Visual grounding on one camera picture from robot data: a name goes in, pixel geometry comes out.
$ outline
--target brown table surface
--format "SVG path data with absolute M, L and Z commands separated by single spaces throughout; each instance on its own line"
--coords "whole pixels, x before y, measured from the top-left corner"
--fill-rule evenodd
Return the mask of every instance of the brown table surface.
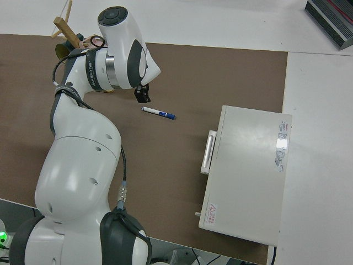
M 0 35 L 0 198 L 35 206 L 41 166 L 53 142 L 54 47 L 61 39 Z M 200 173 L 209 130 L 222 105 L 282 111 L 286 52 L 148 44 L 162 73 L 150 83 L 141 111 L 133 90 L 89 93 L 85 101 L 119 129 L 127 157 L 126 207 L 148 236 L 265 264 L 267 246 L 198 228 L 207 183 Z M 57 73 L 60 80 L 61 71 Z M 122 179 L 119 161 L 109 191 L 115 205 Z

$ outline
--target black cable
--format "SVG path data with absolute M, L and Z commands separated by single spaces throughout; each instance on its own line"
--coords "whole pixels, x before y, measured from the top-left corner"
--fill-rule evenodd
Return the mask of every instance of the black cable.
M 9 249 L 8 247 L 4 246 L 4 245 L 1 244 L 1 243 L 0 243 L 0 248 L 1 248 L 2 250 L 8 250 L 8 249 Z
M 98 45 L 96 45 L 96 44 L 93 43 L 93 39 L 100 39 L 103 43 L 102 43 L 100 46 L 98 46 Z M 95 46 L 95 47 L 97 47 L 97 48 L 100 48 L 100 49 L 103 48 L 104 45 L 105 45 L 105 39 L 104 39 L 102 36 L 93 35 L 92 37 L 90 37 L 89 41 L 90 41 L 90 43 L 91 43 L 93 46 Z
M 9 257 L 1 257 L 1 258 L 0 258 L 0 262 L 9 263 L 8 258 L 9 258 Z
M 197 257 L 197 255 L 196 255 L 194 249 L 192 248 L 191 250 L 192 250 L 193 254 L 195 255 L 195 258 L 196 258 L 196 260 L 197 260 L 197 263 L 198 263 L 199 265 L 201 265 L 201 264 L 200 264 L 200 261 L 199 261 L 199 258 Z
M 274 265 L 274 264 L 275 264 L 276 253 L 277 253 L 277 247 L 274 248 L 274 255 L 273 255 L 273 257 L 272 257 L 271 265 Z
M 95 110 L 90 105 L 88 105 L 85 101 L 79 99 L 78 97 L 76 97 L 74 94 L 70 93 L 67 90 L 62 89 L 62 90 L 60 90 L 60 93 L 64 93 L 65 95 L 69 96 L 70 98 L 73 98 L 77 102 L 78 105 L 81 104 L 81 105 L 84 105 L 88 109 Z
M 148 259 L 147 259 L 146 265 L 148 265 L 148 263 L 150 262 L 149 259 L 151 259 L 151 255 L 152 255 L 151 242 L 149 241 L 149 239 L 146 236 L 143 236 L 142 234 L 139 233 L 138 228 L 133 223 L 131 223 L 131 221 L 129 219 L 128 219 L 129 224 L 126 223 L 126 221 L 125 221 L 125 219 L 124 219 L 122 214 L 119 214 L 119 219 L 120 219 L 121 223 L 124 225 L 124 227 L 126 227 L 131 233 L 133 233 L 136 237 L 138 237 L 139 239 L 143 240 L 147 244 L 147 247 L 148 247 Z
M 94 38 L 101 39 L 101 40 L 102 40 L 102 44 L 101 44 L 100 46 L 97 46 L 96 44 L 94 44 L 94 43 L 92 42 L 92 40 L 93 40 Z M 104 48 L 105 39 L 104 39 L 103 37 L 101 37 L 101 36 L 95 35 L 95 36 L 92 36 L 92 37 L 90 38 L 90 43 L 91 43 L 93 46 L 97 47 L 96 49 L 97 49 L 97 51 L 98 51 L 98 50 L 100 50 L 101 48 Z M 53 81 L 53 83 L 56 82 L 56 81 L 55 81 L 55 73 L 56 73 L 56 70 L 57 70 L 57 68 L 59 67 L 59 65 L 60 65 L 61 63 L 63 63 L 63 62 L 66 61 L 67 59 L 77 58 L 77 57 L 84 56 L 84 55 L 86 55 L 86 53 L 87 53 L 87 52 L 84 52 L 84 53 L 81 53 L 81 54 L 68 55 L 68 56 L 65 56 L 64 58 L 60 59 L 59 62 L 55 65 L 54 70 L 53 70 L 53 73 L 52 73 L 52 81 Z
M 120 152 L 121 152 L 121 156 L 122 156 L 122 164 L 124 167 L 124 176 L 122 177 L 122 180 L 126 181 L 126 157 L 125 157 L 125 153 L 124 153 L 124 148 L 122 148 L 122 146 L 121 146 Z
M 209 265 L 209 264 L 211 264 L 213 261 L 215 261 L 216 259 L 218 259 L 218 258 L 220 258 L 221 257 L 221 255 L 219 255 L 218 257 L 216 257 L 216 258 L 214 258 L 213 260 L 211 260 L 208 264 L 206 264 L 206 265 Z

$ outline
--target blue marker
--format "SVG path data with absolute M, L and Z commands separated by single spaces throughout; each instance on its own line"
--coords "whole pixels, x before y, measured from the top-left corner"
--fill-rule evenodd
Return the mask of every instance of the blue marker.
M 157 114 L 159 116 L 163 116 L 166 117 L 168 119 L 174 120 L 175 119 L 175 115 L 171 114 L 171 113 L 167 113 L 167 112 L 160 112 L 159 110 L 156 109 L 151 109 L 151 108 L 147 108 L 147 107 L 142 107 L 141 108 L 144 112 L 149 112 L 149 113 L 153 113 L 153 114 Z

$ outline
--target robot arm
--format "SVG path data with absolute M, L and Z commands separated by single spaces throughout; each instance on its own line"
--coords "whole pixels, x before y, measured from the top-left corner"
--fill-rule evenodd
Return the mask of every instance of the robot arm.
M 108 48 L 75 49 L 66 61 L 50 118 L 55 139 L 35 192 L 44 218 L 19 229 L 22 236 L 15 235 L 10 248 L 11 264 L 149 263 L 151 244 L 127 214 L 124 198 L 113 211 L 108 205 L 120 156 L 119 131 L 108 118 L 81 105 L 86 93 L 115 88 L 136 88 L 138 101 L 146 102 L 148 82 L 160 69 L 125 8 L 106 9 L 98 23 Z

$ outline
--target warning label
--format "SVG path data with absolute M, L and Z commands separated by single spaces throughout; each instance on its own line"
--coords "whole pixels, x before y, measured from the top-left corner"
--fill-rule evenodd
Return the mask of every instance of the warning label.
M 218 205 L 210 203 L 208 205 L 206 225 L 215 225 Z

